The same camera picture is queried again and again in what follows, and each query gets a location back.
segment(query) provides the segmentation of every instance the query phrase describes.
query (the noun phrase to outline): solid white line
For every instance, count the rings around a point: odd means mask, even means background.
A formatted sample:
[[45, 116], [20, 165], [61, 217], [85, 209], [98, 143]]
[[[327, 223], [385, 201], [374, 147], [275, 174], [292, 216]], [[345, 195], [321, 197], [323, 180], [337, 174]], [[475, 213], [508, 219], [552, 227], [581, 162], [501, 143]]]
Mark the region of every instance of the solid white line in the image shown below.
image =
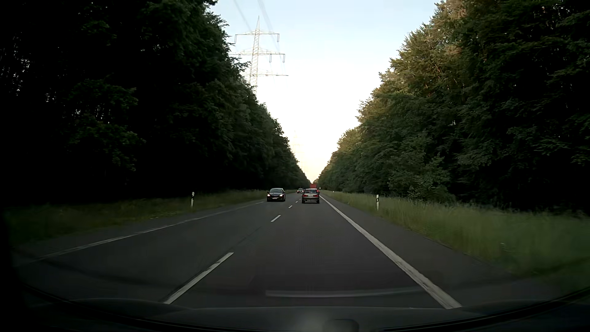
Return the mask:
[[328, 202], [325, 198], [322, 197], [329, 206], [331, 206], [336, 212], [338, 212], [347, 222], [349, 222], [356, 230], [358, 230], [361, 234], [363, 234], [371, 243], [373, 243], [381, 252], [385, 254], [389, 259], [393, 261], [402, 271], [404, 271], [410, 278], [412, 278], [418, 285], [420, 285], [425, 291], [427, 291], [430, 296], [432, 296], [438, 303], [442, 305], [445, 309], [453, 309], [461, 307], [461, 304], [457, 302], [454, 298], [448, 295], [445, 291], [440, 289], [438, 286], [432, 283], [428, 278], [423, 276], [418, 270], [413, 268], [410, 264], [404, 261], [401, 257], [395, 254], [395, 252], [391, 251], [390, 248], [387, 248], [381, 241], [376, 239], [374, 236], [369, 234], [369, 232], [365, 231], [362, 227], [360, 227], [357, 223], [355, 223], [352, 219], [348, 218], [347, 215], [342, 213], [338, 210], [334, 205]]
[[75, 252], [75, 251], [82, 250], [82, 249], [87, 249], [87, 248], [92, 248], [92, 247], [95, 247], [95, 246], [103, 245], [105, 243], [109, 243], [109, 242], [113, 242], [113, 241], [117, 241], [117, 240], [122, 240], [122, 239], [127, 239], [128, 237], [132, 237], [132, 236], [136, 236], [136, 235], [140, 235], [140, 234], [145, 234], [145, 233], [153, 232], [154, 230], [164, 229], [164, 228], [167, 228], [167, 227], [176, 226], [176, 225], [183, 224], [183, 223], [186, 223], [186, 222], [191, 222], [191, 221], [194, 221], [194, 220], [199, 220], [199, 219], [203, 219], [203, 218], [207, 218], [207, 217], [216, 216], [218, 214], [222, 214], [222, 213], [226, 213], [226, 212], [236, 211], [236, 210], [243, 209], [245, 207], [256, 205], [256, 204], [260, 204], [260, 203], [264, 203], [264, 202], [259, 202], [259, 203], [254, 203], [254, 204], [248, 204], [246, 206], [237, 207], [237, 208], [231, 209], [231, 210], [220, 211], [220, 212], [208, 214], [206, 216], [202, 216], [202, 217], [198, 217], [198, 218], [191, 218], [191, 219], [183, 220], [181, 222], [177, 222], [177, 223], [171, 224], [171, 225], [166, 225], [166, 226], [162, 226], [162, 227], [157, 227], [157, 228], [152, 228], [152, 229], [148, 229], [148, 230], [143, 230], [141, 232], [136, 232], [136, 233], [133, 233], [131, 235], [113, 237], [112, 239], [106, 239], [106, 240], [102, 240], [102, 241], [98, 241], [98, 242], [89, 243], [87, 245], [82, 245], [82, 246], [78, 246], [78, 247], [74, 247], [74, 248], [69, 248], [69, 249], [61, 250], [61, 251], [58, 251], [58, 252], [48, 253], [47, 255], [39, 256], [39, 257], [37, 257], [37, 258], [35, 258], [35, 259], [31, 260], [31, 261], [28, 261], [28, 262], [25, 262], [25, 263], [21, 263], [21, 264], [17, 264], [16, 266], [21, 266], [21, 265], [26, 265], [26, 264], [33, 263], [33, 262], [38, 262], [38, 261], [42, 261], [44, 259], [48, 259], [48, 258], [52, 258], [52, 257], [56, 257], [56, 256], [65, 255], [66, 253]]

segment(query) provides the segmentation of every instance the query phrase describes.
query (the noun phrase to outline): forest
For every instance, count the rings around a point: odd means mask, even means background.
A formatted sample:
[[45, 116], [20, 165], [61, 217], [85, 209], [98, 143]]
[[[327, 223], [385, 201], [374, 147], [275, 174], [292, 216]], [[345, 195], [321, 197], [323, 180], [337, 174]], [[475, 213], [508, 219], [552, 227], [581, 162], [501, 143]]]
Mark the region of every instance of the forest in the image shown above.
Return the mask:
[[3, 4], [4, 203], [309, 185], [214, 4]]
[[446, 0], [338, 141], [322, 189], [589, 211], [590, 2]]

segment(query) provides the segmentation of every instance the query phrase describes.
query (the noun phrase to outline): asphalt road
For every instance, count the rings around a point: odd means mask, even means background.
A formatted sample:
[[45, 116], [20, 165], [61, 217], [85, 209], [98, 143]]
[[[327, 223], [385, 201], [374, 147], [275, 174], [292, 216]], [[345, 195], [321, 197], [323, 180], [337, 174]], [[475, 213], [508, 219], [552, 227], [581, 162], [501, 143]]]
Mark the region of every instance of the asphalt road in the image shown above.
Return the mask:
[[300, 197], [52, 239], [20, 248], [15, 266], [24, 282], [70, 300], [192, 308], [453, 308], [560, 296], [327, 196]]

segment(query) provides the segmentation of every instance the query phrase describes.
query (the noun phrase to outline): sky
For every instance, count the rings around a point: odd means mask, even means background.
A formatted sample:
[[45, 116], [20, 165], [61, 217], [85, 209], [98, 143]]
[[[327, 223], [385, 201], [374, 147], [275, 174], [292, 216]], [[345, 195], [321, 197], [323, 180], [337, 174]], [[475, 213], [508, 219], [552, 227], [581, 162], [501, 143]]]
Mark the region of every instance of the sky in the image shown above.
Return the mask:
[[358, 125], [359, 105], [379, 86], [379, 72], [387, 71], [405, 37], [430, 20], [435, 2], [219, 0], [211, 10], [227, 22], [236, 53], [252, 50], [253, 36], [234, 35], [255, 29], [258, 17], [261, 30], [280, 34], [278, 43], [276, 35], [260, 36], [260, 47], [284, 53], [285, 62], [259, 56], [258, 70], [288, 76], [259, 77], [257, 98], [279, 121], [299, 166], [314, 181], [340, 136]]

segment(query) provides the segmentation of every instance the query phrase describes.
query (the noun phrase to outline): dark car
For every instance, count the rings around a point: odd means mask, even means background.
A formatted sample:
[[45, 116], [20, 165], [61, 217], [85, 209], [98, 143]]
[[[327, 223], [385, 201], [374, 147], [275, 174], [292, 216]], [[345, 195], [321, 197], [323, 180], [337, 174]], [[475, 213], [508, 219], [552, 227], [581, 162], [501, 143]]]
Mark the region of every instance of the dark car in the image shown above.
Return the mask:
[[285, 201], [287, 194], [282, 188], [272, 188], [267, 191], [266, 201]]
[[314, 201], [320, 203], [320, 192], [317, 189], [305, 189], [303, 195], [301, 195], [301, 203], [307, 201]]

